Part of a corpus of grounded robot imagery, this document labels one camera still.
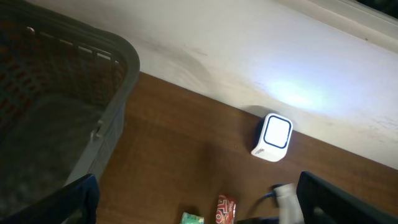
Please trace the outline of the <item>orange snack bar wrapper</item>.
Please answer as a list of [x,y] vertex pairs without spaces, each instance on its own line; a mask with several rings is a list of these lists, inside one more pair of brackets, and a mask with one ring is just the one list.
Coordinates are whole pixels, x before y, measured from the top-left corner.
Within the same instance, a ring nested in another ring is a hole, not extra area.
[[219,195],[216,209],[216,224],[233,224],[236,210],[236,199],[228,195]]

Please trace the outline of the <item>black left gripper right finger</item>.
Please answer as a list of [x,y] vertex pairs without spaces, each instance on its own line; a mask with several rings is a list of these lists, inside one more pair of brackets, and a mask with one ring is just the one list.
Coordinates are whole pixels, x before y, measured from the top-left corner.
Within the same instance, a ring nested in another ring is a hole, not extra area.
[[305,223],[397,224],[397,217],[380,211],[308,171],[297,185]]

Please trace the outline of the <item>small green tissue pack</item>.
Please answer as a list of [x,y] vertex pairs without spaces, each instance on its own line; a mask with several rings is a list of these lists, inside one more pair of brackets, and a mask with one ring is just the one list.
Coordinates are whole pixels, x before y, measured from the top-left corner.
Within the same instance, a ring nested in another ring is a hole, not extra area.
[[204,222],[205,219],[203,217],[184,212],[180,224],[204,224]]

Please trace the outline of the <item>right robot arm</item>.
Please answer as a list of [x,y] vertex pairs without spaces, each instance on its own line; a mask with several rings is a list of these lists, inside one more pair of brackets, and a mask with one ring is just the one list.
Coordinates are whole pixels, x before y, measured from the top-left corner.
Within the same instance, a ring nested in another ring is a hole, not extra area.
[[254,217],[236,221],[237,224],[298,224],[304,223],[302,209],[295,192],[294,184],[275,184],[271,191],[260,197],[250,208],[253,212],[267,198],[273,198],[279,208],[278,217]]

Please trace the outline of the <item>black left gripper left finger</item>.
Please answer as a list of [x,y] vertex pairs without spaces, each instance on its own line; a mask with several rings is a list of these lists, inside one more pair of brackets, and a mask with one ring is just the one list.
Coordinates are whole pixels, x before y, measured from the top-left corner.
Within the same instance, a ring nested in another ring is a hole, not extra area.
[[77,210],[82,213],[80,223],[96,223],[99,200],[96,177],[86,174],[32,206],[1,220],[1,223],[63,223]]

